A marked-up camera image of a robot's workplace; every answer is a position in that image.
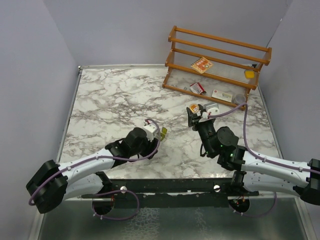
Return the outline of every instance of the red and white box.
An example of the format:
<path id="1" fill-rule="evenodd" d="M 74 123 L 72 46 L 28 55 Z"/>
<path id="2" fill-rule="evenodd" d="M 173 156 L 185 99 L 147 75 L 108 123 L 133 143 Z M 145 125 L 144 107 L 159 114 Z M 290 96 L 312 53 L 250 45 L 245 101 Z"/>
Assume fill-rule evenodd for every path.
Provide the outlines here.
<path id="1" fill-rule="evenodd" d="M 199 82 L 191 84 L 189 89 L 191 90 L 191 92 L 193 92 L 195 94 L 205 94 L 205 93 L 207 93 Z"/>

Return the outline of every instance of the marble table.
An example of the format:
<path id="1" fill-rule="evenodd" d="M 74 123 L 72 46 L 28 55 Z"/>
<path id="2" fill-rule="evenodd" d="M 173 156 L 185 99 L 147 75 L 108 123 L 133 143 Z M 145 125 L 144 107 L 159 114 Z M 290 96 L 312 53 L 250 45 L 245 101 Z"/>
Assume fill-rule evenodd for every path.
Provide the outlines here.
<path id="1" fill-rule="evenodd" d="M 106 144 L 125 137 L 134 127 L 151 118 L 168 129 L 165 141 L 151 160 L 127 163 L 107 171 L 112 179 L 227 178 L 232 172 L 217 164 L 217 158 L 200 157 L 201 140 L 188 127 L 186 107 L 209 101 L 162 88 L 165 67 L 84 69 L 65 135 L 60 162 L 70 162 L 93 154 Z M 210 95 L 212 89 L 233 94 L 243 89 L 201 76 L 173 71 L 169 85 L 183 88 L 200 82 Z M 258 152 L 278 157 L 275 139 L 257 90 L 248 99 L 247 139 Z M 220 112 L 231 108 L 219 105 Z M 244 111 L 215 121 L 215 128 L 228 126 L 243 141 Z"/>

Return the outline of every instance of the gray wall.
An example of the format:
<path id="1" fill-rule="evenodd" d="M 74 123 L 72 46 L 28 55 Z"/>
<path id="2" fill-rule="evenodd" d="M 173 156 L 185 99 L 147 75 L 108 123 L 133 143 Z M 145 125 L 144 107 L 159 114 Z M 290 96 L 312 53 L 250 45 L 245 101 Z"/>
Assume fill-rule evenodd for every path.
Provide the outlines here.
<path id="1" fill-rule="evenodd" d="M 26 239 L 25 186 L 57 155 L 78 69 L 41 0 L 3 2 L 0 33 L 0 239 Z"/>
<path id="2" fill-rule="evenodd" d="M 320 1 L 294 0 L 276 30 L 260 86 L 283 156 L 320 159 Z M 309 206 L 320 238 L 320 206 Z"/>
<path id="3" fill-rule="evenodd" d="M 291 0 L 44 0 L 44 3 L 77 63 L 105 65 L 164 64 L 170 50 L 168 35 L 174 25 L 266 46 Z"/>

